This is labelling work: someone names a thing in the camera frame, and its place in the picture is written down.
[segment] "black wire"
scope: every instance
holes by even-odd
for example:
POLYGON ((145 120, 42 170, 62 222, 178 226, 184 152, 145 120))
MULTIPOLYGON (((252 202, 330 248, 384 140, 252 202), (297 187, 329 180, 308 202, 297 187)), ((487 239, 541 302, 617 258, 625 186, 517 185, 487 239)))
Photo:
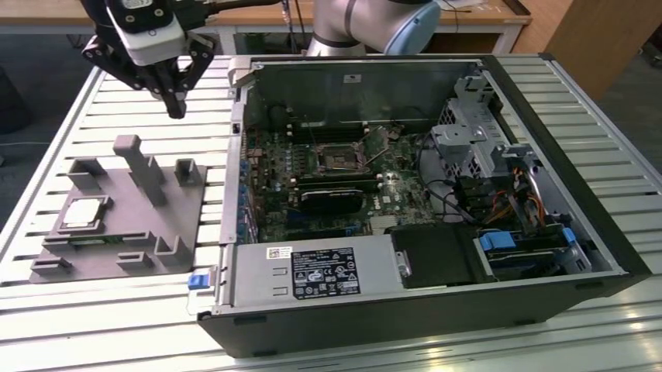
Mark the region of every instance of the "black wire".
POLYGON ((296 15, 298 16, 298 26, 301 26, 301 39, 302 39, 302 45, 305 48, 306 42, 305 42, 305 29, 302 28, 302 17, 301 17, 301 7, 298 6, 298 0, 293 0, 293 4, 296 6, 296 15))
POLYGON ((289 0, 282 0, 282 10, 286 14, 286 19, 288 19, 286 28, 289 31, 289 44, 290 44, 289 47, 290 47, 292 54, 296 54, 296 39, 293 37, 292 12, 289 12, 289 0))
POLYGON ((432 134, 427 133, 427 135, 423 139, 423 143, 420 144, 420 148, 417 149, 417 154, 416 154, 416 170, 417 170, 417 177, 420 179, 420 183, 424 185, 427 192, 429 192, 429 195, 432 195, 435 198, 437 198, 441 201, 443 205, 447 205, 448 207, 455 209, 468 223, 472 223, 475 225, 481 225, 480 222, 467 213, 467 211, 459 207, 459 205, 456 205, 456 204, 451 203, 448 200, 443 199, 441 195, 439 195, 435 191, 432 191, 432 190, 429 190, 429 188, 427 188, 427 185, 429 183, 425 183, 425 180, 423 179, 423 173, 420 172, 420 158, 423 155, 423 148, 425 147, 425 142, 431 138, 432 138, 432 134))
POLYGON ((457 18, 457 13, 460 11, 457 11, 457 8, 455 8, 455 5, 452 5, 448 0, 443 0, 443 2, 452 8, 452 14, 455 15, 455 33, 459 33, 459 18, 457 18))

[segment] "white label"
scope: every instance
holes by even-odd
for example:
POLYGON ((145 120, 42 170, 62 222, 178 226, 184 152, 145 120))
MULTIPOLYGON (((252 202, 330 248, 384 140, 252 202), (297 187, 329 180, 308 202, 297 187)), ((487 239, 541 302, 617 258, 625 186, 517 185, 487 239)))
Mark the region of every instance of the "white label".
POLYGON ((272 246, 266 248, 266 260, 289 258, 290 255, 292 255, 292 248, 289 246, 272 246))
POLYGON ((344 75, 343 83, 344 84, 360 83, 360 75, 344 75))
POLYGON ((121 0, 121 4, 126 9, 137 9, 144 8, 145 6, 152 5, 153 0, 121 0))

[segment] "barcode sticker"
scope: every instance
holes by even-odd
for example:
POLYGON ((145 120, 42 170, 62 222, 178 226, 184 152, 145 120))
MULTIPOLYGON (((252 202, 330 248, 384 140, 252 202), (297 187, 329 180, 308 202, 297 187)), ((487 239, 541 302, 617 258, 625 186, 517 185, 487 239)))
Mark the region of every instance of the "barcode sticker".
POLYGON ((266 248, 266 260, 289 258, 290 255, 292 248, 289 246, 270 246, 269 248, 266 248))

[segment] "motherboard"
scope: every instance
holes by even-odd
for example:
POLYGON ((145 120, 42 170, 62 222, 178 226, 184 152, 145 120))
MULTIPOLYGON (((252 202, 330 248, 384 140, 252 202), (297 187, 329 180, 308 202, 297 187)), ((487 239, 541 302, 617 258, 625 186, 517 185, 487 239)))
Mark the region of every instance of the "motherboard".
POLYGON ((415 169, 416 142, 420 135, 403 134, 396 123, 329 128, 302 122, 284 133, 249 131, 257 241, 379 235, 433 221, 415 169))

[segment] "metal frame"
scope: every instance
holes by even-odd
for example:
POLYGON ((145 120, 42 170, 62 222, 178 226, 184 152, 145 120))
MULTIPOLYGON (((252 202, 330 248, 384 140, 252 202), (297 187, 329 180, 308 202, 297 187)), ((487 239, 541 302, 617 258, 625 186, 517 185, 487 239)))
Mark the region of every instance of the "metal frame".
MULTIPOLYGON (((41 248, 38 232, 52 227, 49 218, 64 202, 58 193, 70 187, 56 174, 70 163, 68 157, 100 155, 104 166, 121 166, 104 152, 104 147, 110 146, 104 138, 120 130, 130 129, 138 135, 152 133, 153 139, 144 141, 145 153, 156 154, 161 165, 173 157, 193 157, 197 164, 212 167, 194 267, 213 266, 220 257, 224 148, 232 107, 225 78, 229 60, 217 57, 213 62, 190 93, 189 114, 180 122, 166 118, 162 104, 148 92, 133 92, 94 70, 0 235, 5 252, 0 263, 2 368, 318 372, 452 368, 555 372, 659 367, 659 175, 564 74, 536 55, 500 56, 499 61, 653 271, 651 279, 611 298, 579 304, 537 325, 260 360, 229 358, 194 324, 194 315, 185 310, 189 298, 184 274, 48 286, 25 284, 30 255, 41 248)), ((523 140, 512 118, 504 118, 515 137, 523 140)), ((213 293, 192 293, 190 308, 212 302, 213 293)))

